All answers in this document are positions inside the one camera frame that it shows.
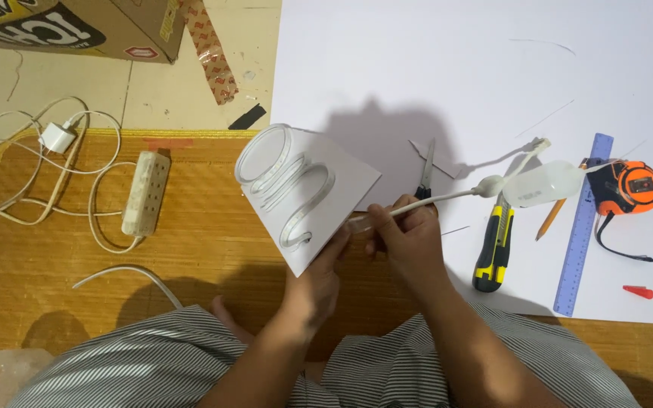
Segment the scissors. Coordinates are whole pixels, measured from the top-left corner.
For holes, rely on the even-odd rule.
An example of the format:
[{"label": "scissors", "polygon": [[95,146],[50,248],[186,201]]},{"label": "scissors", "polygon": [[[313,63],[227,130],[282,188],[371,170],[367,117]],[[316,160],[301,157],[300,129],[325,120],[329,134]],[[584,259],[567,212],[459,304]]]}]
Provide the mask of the scissors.
[{"label": "scissors", "polygon": [[427,160],[424,162],[424,170],[422,171],[422,180],[420,181],[415,197],[417,199],[425,199],[432,197],[432,190],[430,189],[430,181],[432,180],[432,156],[435,154],[435,139],[430,142],[427,149]]}]

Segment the pencil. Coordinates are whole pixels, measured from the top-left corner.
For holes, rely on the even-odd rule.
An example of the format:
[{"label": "pencil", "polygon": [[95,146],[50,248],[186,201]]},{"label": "pencil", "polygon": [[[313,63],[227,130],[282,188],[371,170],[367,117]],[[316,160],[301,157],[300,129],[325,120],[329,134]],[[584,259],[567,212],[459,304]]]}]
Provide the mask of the pencil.
[{"label": "pencil", "polygon": [[[586,161],[583,161],[581,165],[578,166],[579,168],[586,168]],[[543,224],[540,226],[538,229],[538,234],[535,236],[535,240],[538,241],[542,236],[548,232],[549,227],[553,223],[553,220],[556,219],[556,216],[558,215],[558,212],[561,210],[561,207],[563,207],[564,202],[566,202],[566,199],[559,199],[556,201],[554,204],[554,207],[551,209],[551,212],[549,213],[548,217],[546,217],[546,220],[543,222]]]}]

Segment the blue ruler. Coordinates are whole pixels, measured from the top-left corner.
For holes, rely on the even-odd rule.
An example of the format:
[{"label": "blue ruler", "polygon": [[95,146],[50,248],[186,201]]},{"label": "blue ruler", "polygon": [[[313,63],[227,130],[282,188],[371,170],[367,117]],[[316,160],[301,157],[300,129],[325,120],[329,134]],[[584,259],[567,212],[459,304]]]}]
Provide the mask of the blue ruler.
[{"label": "blue ruler", "polygon": [[[597,133],[594,136],[594,146],[591,148],[587,167],[601,164],[609,160],[611,155],[611,146],[614,143],[612,136]],[[573,228],[571,228],[571,237],[568,240],[568,249],[566,258],[563,261],[561,270],[561,279],[558,282],[556,291],[556,301],[554,302],[554,311],[565,316],[573,316],[573,307],[576,305],[576,296],[578,295],[578,285],[581,283],[581,274],[583,273],[583,264],[588,252],[588,243],[591,242],[593,235],[594,220],[596,219],[596,204],[594,203],[594,193],[591,192],[591,186],[588,179],[583,180],[581,195],[578,198],[578,207],[576,216],[573,219]]]}]

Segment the coiled led strip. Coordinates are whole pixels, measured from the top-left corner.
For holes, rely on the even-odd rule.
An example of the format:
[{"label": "coiled led strip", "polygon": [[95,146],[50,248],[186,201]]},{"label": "coiled led strip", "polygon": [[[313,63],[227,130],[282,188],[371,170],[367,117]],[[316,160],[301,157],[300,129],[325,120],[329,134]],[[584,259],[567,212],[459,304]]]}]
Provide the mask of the coiled led strip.
[{"label": "coiled led strip", "polygon": [[[248,155],[266,135],[275,131],[282,132],[284,135],[282,151],[279,153],[276,162],[254,179],[243,178],[241,175],[241,167]],[[307,173],[317,171],[326,172],[326,180],[324,180],[322,188],[288,218],[288,221],[284,224],[282,232],[279,235],[280,246],[287,250],[296,250],[301,243],[308,242],[311,239],[311,232],[305,232],[296,238],[290,239],[292,232],[304,217],[306,217],[306,214],[313,210],[330,193],[331,188],[334,186],[336,176],[323,163],[311,163],[311,160],[306,157],[304,153],[296,155],[296,157],[294,157],[288,164],[285,164],[286,158],[289,156],[291,150],[291,145],[292,132],[290,126],[284,124],[268,126],[246,144],[246,147],[244,147],[241,155],[236,161],[234,175],[236,181],[238,181],[242,186],[251,184],[249,188],[251,194],[264,198],[260,205],[261,209],[270,211],[294,189],[294,186],[296,186],[299,180]]]}]

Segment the white power strip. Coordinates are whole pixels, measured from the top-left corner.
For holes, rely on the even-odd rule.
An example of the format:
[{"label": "white power strip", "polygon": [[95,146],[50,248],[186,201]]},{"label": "white power strip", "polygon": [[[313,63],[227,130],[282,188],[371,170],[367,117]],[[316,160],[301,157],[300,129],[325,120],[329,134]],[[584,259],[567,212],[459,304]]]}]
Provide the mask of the white power strip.
[{"label": "white power strip", "polygon": [[155,232],[170,159],[155,152],[140,152],[128,204],[122,212],[122,232],[148,236]]}]

